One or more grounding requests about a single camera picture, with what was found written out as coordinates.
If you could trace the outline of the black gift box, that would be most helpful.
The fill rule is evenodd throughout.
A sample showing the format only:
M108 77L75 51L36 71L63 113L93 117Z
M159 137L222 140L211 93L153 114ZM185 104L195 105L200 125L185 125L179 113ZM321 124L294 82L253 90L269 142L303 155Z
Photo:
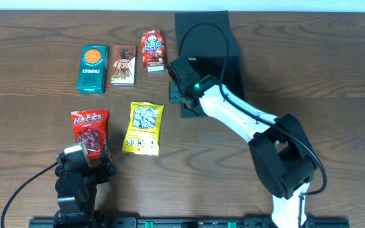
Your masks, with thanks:
M219 79L225 56L229 56L223 84L237 97L245 99L241 51L229 24L227 11L176 13L177 55L188 58L201 77ZM204 117L183 103L178 104L181 117Z

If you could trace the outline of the red Hello Panda box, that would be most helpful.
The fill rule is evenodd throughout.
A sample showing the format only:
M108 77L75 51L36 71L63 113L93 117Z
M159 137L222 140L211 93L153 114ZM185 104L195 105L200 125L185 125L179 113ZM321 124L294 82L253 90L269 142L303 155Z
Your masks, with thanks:
M147 72L157 72L165 69L167 53L162 30L144 31L141 35L141 49L143 68Z

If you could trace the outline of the brown Pocky box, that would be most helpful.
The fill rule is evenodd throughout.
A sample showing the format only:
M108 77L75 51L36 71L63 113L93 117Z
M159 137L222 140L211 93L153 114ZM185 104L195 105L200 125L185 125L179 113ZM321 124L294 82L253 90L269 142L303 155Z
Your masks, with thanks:
M136 74L136 46L114 45L110 83L113 86L134 86Z

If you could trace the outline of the teal Chunkies cookie box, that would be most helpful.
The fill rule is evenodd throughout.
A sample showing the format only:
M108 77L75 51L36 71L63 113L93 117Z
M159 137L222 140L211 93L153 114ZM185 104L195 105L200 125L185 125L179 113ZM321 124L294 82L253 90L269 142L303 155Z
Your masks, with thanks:
M77 90L81 94L104 94L107 69L107 46L83 46Z

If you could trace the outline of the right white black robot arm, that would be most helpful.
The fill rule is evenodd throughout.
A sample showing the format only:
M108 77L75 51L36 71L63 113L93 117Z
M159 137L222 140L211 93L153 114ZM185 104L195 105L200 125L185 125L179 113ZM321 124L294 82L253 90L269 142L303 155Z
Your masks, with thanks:
M292 115L279 118L254 108L211 75L169 75L188 108L221 121L248 143L257 176L272 194L275 226L302 227L309 185L323 166L300 122Z

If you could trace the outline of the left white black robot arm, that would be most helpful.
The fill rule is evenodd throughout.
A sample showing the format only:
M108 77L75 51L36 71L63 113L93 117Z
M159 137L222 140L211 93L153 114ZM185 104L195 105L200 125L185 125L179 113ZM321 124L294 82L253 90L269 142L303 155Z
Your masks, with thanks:
M92 165L81 142L66 147L56 161L55 189L60 209L53 217L53 227L104 227L105 217L94 206L97 185L108 182L116 174L107 146Z

